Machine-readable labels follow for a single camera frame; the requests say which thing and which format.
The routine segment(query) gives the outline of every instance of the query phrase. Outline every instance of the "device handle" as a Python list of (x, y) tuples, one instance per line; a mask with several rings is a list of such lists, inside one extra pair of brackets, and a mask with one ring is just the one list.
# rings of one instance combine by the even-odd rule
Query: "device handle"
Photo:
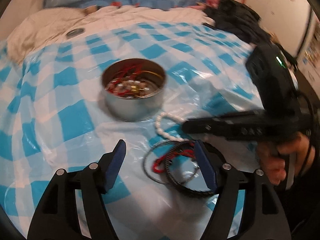
[(294, 182), (295, 163), (297, 160), (297, 153), (291, 153), (289, 155), (281, 155), (276, 149), (276, 145), (272, 148), (272, 156), (281, 158), (285, 161), (286, 177), (284, 181), (281, 181), (278, 186), (275, 186), (276, 191), (289, 190)]

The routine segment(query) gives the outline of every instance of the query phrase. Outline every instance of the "human hand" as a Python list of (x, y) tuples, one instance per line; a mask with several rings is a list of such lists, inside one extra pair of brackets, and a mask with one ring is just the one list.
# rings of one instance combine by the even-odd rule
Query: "human hand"
[[(260, 142), (257, 147), (257, 154), (260, 158), (260, 166), (266, 173), (270, 182), (279, 185), (286, 177), (285, 162), (283, 159), (271, 155), (274, 144), (271, 142)], [(281, 155), (297, 153), (294, 175), (297, 176), (302, 168), (309, 147), (309, 139), (302, 133), (298, 133), (297, 138), (290, 142), (285, 142), (277, 146), (277, 150)], [(311, 167), (315, 158), (315, 149), (311, 148), (311, 152), (303, 170), (304, 174)]]

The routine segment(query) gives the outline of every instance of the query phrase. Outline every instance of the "person's arm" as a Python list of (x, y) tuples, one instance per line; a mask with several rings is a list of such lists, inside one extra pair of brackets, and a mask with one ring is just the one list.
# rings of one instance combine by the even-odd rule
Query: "person's arm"
[[(303, 176), (297, 178), (302, 164), (306, 158), (309, 139), (299, 133), (298, 137), (291, 142), (277, 147), (280, 154), (286, 155), (297, 153), (295, 165), (295, 182), (291, 189), (278, 192), (278, 196), (286, 213), (291, 230), (304, 220), (307, 220), (315, 207), (320, 202), (320, 161), (318, 139), (312, 147)], [(257, 154), (260, 157), (261, 168), (265, 171), (271, 183), (278, 185), (286, 177), (284, 160), (271, 156), (270, 143), (259, 143)]]

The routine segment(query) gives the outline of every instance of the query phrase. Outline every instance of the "metal container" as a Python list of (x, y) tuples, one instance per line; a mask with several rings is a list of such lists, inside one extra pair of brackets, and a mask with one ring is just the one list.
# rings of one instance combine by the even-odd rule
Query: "metal container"
[[(141, 70), (143, 71), (141, 78), (152, 82), (157, 89), (142, 98), (123, 98), (106, 90), (114, 76), (128, 64), (141, 64)], [(153, 61), (142, 58), (129, 58), (113, 63), (103, 72), (101, 82), (109, 111), (121, 120), (141, 121), (155, 115), (162, 107), (166, 74), (164, 69)]]

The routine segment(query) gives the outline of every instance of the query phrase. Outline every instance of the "bowl of jewelry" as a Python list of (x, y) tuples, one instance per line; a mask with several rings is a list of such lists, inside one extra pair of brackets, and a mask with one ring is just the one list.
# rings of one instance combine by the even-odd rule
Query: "bowl of jewelry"
[(129, 58), (113, 63), (101, 76), (111, 114), (124, 121), (141, 121), (156, 114), (164, 100), (166, 74), (157, 63)]

